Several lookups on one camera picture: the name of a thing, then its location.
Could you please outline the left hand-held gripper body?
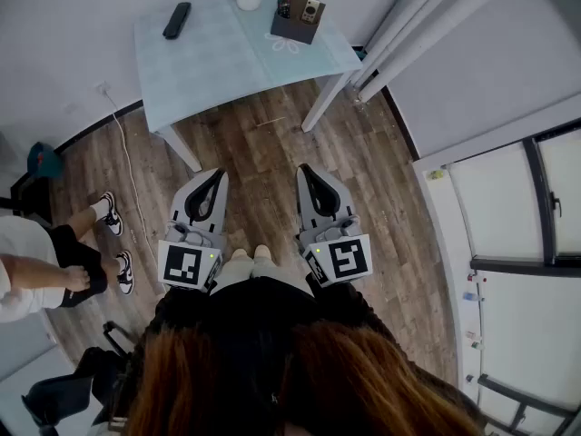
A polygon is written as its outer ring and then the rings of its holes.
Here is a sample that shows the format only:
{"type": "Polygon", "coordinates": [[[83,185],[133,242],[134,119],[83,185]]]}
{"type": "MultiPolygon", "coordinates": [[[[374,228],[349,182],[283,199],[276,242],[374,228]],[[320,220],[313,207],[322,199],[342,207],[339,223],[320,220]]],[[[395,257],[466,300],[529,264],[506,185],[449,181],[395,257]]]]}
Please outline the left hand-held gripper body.
{"type": "Polygon", "coordinates": [[[224,263],[226,238],[201,228],[170,220],[158,242],[158,282],[200,292],[211,292],[224,263]]]}

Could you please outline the green-handled broom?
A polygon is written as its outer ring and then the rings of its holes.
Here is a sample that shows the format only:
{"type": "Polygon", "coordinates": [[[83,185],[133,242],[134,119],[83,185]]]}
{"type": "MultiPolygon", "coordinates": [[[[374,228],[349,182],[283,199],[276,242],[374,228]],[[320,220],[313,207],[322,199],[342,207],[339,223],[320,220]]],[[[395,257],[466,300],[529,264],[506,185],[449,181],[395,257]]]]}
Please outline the green-handled broom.
{"type": "Polygon", "coordinates": [[[401,0],[391,0],[389,6],[387,8],[386,13],[383,15],[381,21],[375,27],[372,36],[370,37],[369,41],[364,44],[360,50],[360,59],[364,59],[367,56],[367,53],[372,48],[372,46],[378,42],[381,34],[385,31],[388,20],[396,6],[399,4],[401,0]]]}

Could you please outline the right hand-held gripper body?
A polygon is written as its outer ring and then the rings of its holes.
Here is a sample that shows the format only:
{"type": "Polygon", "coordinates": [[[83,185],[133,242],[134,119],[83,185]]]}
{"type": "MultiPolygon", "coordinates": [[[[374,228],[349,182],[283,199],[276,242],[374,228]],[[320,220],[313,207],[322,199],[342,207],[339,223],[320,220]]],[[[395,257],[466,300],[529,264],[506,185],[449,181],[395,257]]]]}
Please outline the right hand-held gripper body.
{"type": "Polygon", "coordinates": [[[370,238],[362,232],[356,215],[301,231],[298,241],[301,256],[321,288],[373,273],[370,238]]]}

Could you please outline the light blue table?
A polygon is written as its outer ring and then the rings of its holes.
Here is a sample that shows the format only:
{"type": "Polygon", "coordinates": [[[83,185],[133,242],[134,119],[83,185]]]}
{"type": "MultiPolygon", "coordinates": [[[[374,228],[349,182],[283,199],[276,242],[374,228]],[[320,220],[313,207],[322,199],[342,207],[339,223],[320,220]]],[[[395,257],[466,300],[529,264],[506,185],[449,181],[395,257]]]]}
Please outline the light blue table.
{"type": "MultiPolygon", "coordinates": [[[[267,79],[230,0],[192,0],[175,40],[162,30],[171,8],[141,17],[134,25],[135,53],[148,129],[171,146],[195,172],[202,167],[175,124],[195,114],[275,86],[267,79]]],[[[301,128],[310,131],[350,76],[326,78],[301,128]]]]}

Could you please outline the white pipe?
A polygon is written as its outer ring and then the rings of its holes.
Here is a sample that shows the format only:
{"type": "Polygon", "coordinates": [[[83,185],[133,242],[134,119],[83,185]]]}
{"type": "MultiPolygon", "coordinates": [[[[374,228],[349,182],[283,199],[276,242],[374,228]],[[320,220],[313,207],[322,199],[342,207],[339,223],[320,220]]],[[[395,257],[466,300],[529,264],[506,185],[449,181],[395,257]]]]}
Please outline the white pipe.
{"type": "Polygon", "coordinates": [[[358,98],[366,103],[373,95],[387,86],[408,66],[420,58],[429,48],[448,35],[455,27],[473,15],[491,0],[456,0],[430,26],[412,42],[409,48],[396,54],[369,83],[361,88],[358,98]]]}
{"type": "MultiPolygon", "coordinates": [[[[384,52],[371,66],[371,74],[388,58],[388,56],[434,11],[444,0],[428,0],[405,25],[405,27],[388,44],[384,52]]],[[[371,76],[364,75],[364,82],[371,76]]]]}
{"type": "Polygon", "coordinates": [[[415,13],[427,2],[428,0],[411,0],[407,5],[401,10],[401,12],[395,17],[391,25],[382,33],[379,40],[371,47],[366,57],[362,62],[361,69],[354,73],[350,78],[350,82],[355,86],[361,86],[364,82],[364,75],[371,74],[371,66],[378,59],[378,57],[384,52],[388,44],[396,37],[396,35],[405,27],[405,25],[411,20],[415,13]]]}

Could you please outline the black chair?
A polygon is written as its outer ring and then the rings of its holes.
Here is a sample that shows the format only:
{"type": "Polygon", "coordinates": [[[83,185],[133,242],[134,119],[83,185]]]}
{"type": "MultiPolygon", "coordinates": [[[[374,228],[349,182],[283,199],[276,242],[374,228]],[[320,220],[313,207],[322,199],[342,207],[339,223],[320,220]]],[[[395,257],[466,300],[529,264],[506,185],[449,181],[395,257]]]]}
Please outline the black chair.
{"type": "Polygon", "coordinates": [[[21,216],[49,228],[53,217],[49,196],[49,181],[25,173],[18,179],[0,173],[0,216],[21,216]]]}

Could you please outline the person's right forearm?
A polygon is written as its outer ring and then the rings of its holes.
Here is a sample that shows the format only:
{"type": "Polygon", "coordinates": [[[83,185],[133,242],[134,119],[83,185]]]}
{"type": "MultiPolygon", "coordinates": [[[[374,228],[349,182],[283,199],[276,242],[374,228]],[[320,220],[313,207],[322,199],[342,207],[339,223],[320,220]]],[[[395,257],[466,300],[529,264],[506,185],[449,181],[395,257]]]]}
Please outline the person's right forearm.
{"type": "Polygon", "coordinates": [[[382,330],[383,323],[351,283],[321,287],[315,280],[310,280],[310,289],[322,319],[349,327],[370,327],[377,332],[382,330]]]}

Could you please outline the person's black top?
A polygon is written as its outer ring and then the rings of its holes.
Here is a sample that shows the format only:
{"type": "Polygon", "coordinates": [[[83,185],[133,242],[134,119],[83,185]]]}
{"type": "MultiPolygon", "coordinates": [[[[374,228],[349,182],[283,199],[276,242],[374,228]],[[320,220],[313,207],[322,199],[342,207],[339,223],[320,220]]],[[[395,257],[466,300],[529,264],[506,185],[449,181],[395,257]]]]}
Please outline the person's black top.
{"type": "Polygon", "coordinates": [[[268,277],[210,295],[193,328],[147,330],[127,436],[483,436],[476,405],[383,323],[324,320],[268,277]]]}

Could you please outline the long black remote control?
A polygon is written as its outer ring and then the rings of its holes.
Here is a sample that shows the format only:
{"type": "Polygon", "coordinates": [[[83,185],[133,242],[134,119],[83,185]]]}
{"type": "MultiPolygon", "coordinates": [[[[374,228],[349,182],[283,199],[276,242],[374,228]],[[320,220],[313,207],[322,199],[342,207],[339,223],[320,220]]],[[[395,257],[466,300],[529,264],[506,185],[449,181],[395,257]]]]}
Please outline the long black remote control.
{"type": "Polygon", "coordinates": [[[181,2],[174,8],[173,13],[162,32],[162,35],[166,40],[174,40],[179,37],[191,8],[192,4],[190,2],[181,2]]]}

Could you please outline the black window frame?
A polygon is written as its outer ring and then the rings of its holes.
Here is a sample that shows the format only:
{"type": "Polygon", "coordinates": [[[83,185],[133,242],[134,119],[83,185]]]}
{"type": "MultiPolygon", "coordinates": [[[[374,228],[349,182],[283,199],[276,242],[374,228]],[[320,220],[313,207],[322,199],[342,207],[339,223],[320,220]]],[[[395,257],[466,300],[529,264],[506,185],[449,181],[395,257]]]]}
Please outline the black window frame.
{"type": "MultiPolygon", "coordinates": [[[[492,259],[476,255],[470,261],[470,268],[473,271],[581,279],[581,255],[559,255],[556,250],[555,211],[552,210],[549,196],[552,191],[549,186],[546,167],[539,147],[539,141],[541,139],[546,140],[553,136],[552,134],[539,134],[522,140],[537,198],[542,236],[542,259],[540,261],[492,259]]],[[[525,436],[525,433],[519,430],[517,426],[524,420],[525,411],[528,408],[563,419],[551,436],[565,436],[566,431],[572,428],[574,419],[581,411],[581,405],[573,411],[567,410],[554,403],[543,401],[530,394],[512,389],[505,384],[493,380],[486,373],[480,374],[478,384],[518,403],[516,414],[509,425],[493,417],[487,417],[488,422],[506,431],[511,436],[525,436]]]]}

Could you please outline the dark brown organizer box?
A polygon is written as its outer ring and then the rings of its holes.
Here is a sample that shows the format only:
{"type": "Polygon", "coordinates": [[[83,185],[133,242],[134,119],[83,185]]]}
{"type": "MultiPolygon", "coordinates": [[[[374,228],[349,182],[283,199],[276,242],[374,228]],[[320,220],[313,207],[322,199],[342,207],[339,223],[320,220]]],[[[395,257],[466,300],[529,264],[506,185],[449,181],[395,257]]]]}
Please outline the dark brown organizer box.
{"type": "Polygon", "coordinates": [[[291,0],[290,18],[284,19],[278,16],[277,7],[271,24],[271,34],[294,40],[306,45],[311,45],[318,31],[322,14],[326,5],[320,2],[320,7],[313,24],[307,24],[300,20],[307,0],[291,0]]]}

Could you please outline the black bag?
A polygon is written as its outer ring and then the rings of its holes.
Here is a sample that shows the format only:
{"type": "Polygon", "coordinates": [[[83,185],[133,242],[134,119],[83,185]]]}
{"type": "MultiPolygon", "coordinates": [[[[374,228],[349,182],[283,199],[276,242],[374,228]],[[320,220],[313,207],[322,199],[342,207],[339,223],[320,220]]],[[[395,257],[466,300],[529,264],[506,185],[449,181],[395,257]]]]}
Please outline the black bag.
{"type": "Polygon", "coordinates": [[[91,398],[109,405],[129,358],[127,353],[91,347],[85,350],[73,373],[33,385],[21,399],[40,436],[58,436],[56,426],[60,421],[85,411],[91,398]]]}

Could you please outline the light blue table runner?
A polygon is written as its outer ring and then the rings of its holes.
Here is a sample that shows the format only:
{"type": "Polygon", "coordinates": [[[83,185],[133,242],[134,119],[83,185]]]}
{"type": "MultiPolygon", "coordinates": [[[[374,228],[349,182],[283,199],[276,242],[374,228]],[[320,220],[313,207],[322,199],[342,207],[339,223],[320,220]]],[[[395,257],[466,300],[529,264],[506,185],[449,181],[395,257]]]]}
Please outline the light blue table runner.
{"type": "Polygon", "coordinates": [[[271,33],[277,0],[262,0],[254,11],[241,10],[236,0],[230,3],[267,79],[275,86],[352,72],[361,66],[355,51],[328,15],[321,18],[312,43],[307,45],[271,33]]]}

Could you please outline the person's beige trousers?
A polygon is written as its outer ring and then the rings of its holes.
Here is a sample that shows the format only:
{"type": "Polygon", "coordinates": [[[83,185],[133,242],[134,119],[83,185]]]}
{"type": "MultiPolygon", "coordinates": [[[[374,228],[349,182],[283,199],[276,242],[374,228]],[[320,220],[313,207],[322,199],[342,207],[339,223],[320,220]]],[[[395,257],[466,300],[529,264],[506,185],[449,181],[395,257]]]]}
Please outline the person's beige trousers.
{"type": "Polygon", "coordinates": [[[232,286],[239,282],[257,279],[259,277],[268,277],[278,282],[284,282],[294,288],[312,295],[312,290],[305,280],[300,280],[292,272],[278,266],[272,257],[270,260],[264,258],[241,258],[230,259],[226,262],[220,273],[214,278],[216,283],[212,289],[212,294],[219,290],[232,286]]]}

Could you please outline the person's left forearm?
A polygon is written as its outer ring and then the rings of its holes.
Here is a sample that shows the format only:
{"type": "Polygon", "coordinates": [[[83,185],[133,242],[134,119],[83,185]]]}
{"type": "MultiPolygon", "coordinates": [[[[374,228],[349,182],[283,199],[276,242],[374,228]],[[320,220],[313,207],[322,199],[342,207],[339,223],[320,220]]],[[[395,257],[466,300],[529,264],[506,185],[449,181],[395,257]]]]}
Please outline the person's left forearm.
{"type": "Polygon", "coordinates": [[[157,303],[149,328],[154,332],[163,327],[193,328],[204,317],[209,300],[207,292],[173,287],[157,303]]]}

